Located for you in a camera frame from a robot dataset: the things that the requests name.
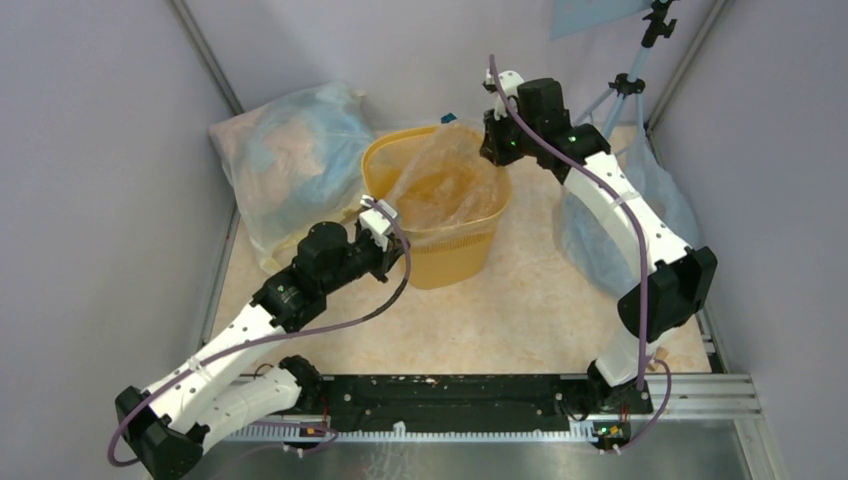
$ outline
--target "yellow trash bin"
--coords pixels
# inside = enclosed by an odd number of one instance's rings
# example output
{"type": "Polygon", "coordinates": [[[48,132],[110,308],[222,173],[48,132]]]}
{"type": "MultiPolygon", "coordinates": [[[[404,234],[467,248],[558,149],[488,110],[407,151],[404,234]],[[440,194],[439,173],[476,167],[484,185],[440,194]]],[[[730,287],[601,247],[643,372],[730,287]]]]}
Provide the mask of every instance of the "yellow trash bin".
{"type": "MultiPolygon", "coordinates": [[[[385,197],[397,182],[404,166],[415,157],[427,137],[437,128],[430,126],[403,130],[372,143],[362,157],[362,177],[368,193],[378,199],[385,197]]],[[[477,135],[482,143],[482,135],[477,135]]],[[[497,188],[502,193],[499,195],[502,204],[489,217],[452,227],[404,231],[412,245],[409,283],[420,289],[444,287],[470,278],[482,270],[495,237],[498,220],[512,196],[509,175],[502,168],[498,169],[497,188]]]]}

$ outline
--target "beige table surface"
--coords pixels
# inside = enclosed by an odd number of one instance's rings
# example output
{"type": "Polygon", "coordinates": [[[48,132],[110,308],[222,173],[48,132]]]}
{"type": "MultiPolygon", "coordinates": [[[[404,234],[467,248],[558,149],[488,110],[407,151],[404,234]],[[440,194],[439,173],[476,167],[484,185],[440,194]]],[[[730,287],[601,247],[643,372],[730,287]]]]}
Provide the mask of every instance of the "beige table surface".
{"type": "MultiPolygon", "coordinates": [[[[635,128],[614,132],[614,151],[635,128]]],[[[560,186],[533,159],[509,168],[513,199],[489,260],[473,278],[436,290],[407,288],[370,322],[295,339],[256,362],[276,364],[299,354],[324,374],[582,373],[621,325],[616,299],[601,292],[557,249],[553,229],[560,186]]],[[[359,317],[382,304],[388,284],[364,277],[328,298],[327,311],[307,328],[359,317]]],[[[256,264],[240,224],[227,268],[213,335],[223,330],[268,274],[256,264]]],[[[709,372],[694,318],[665,345],[674,372],[709,372]]]]}

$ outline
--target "blue plastic bag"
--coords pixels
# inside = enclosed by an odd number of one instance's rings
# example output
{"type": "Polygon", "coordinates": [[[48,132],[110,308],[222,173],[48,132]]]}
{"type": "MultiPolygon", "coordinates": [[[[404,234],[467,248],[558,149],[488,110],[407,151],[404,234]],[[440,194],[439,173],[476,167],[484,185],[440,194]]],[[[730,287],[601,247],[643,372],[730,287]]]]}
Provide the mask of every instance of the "blue plastic bag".
{"type": "Polygon", "coordinates": [[[285,95],[209,129],[260,267],[317,222],[357,208],[374,134],[341,82],[285,95]]]}
{"type": "MultiPolygon", "coordinates": [[[[689,245],[697,247],[700,234],[692,208],[671,175],[657,164],[645,137],[637,135],[625,155],[624,174],[633,187],[663,223],[689,245]]],[[[567,194],[563,198],[561,222],[563,250],[592,283],[616,298],[639,283],[638,272],[631,272],[618,246],[576,196],[567,194]]]]}

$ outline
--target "gray wall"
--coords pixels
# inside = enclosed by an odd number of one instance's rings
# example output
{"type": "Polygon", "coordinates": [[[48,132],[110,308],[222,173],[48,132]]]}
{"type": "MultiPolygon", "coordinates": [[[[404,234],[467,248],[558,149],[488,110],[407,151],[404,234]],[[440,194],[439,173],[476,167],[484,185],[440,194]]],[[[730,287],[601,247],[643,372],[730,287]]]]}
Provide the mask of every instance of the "gray wall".
{"type": "Polygon", "coordinates": [[[0,65],[0,477],[137,479],[112,400],[196,341],[228,114],[162,0],[4,1],[0,65]]]}
{"type": "Polygon", "coordinates": [[[848,469],[846,18],[839,0],[736,2],[657,136],[718,255],[719,334],[789,478],[848,469]]]}
{"type": "MultiPolygon", "coordinates": [[[[712,2],[672,7],[677,31],[657,42],[643,75],[649,111],[712,2]]],[[[647,26],[633,16],[551,42],[551,0],[187,3],[246,109],[343,79],[368,93],[375,128],[429,124],[448,111],[482,122],[493,101],[480,86],[490,53],[501,69],[560,80],[582,111],[630,68],[647,26]]],[[[622,119],[635,120],[632,106],[622,119]]]]}

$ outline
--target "plastic bag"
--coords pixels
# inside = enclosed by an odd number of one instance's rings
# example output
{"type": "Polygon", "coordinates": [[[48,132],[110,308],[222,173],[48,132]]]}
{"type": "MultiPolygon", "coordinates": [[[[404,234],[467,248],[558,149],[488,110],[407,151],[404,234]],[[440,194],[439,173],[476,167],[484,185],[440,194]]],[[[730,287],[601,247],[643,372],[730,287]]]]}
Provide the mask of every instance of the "plastic bag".
{"type": "Polygon", "coordinates": [[[320,221],[358,208],[360,160],[374,141],[345,84],[301,90],[209,128],[260,267],[320,221]]]}
{"type": "MultiPolygon", "coordinates": [[[[654,213],[680,238],[698,246],[699,231],[689,203],[638,135],[625,150],[624,174],[654,213]]],[[[560,243],[571,262],[595,285],[617,298],[637,283],[638,272],[627,261],[592,212],[577,197],[566,194],[561,211],[560,243]]]]}
{"type": "Polygon", "coordinates": [[[409,230],[486,218],[503,203],[497,167],[480,156],[480,134],[461,122],[441,125],[406,164],[386,200],[409,230]]]}

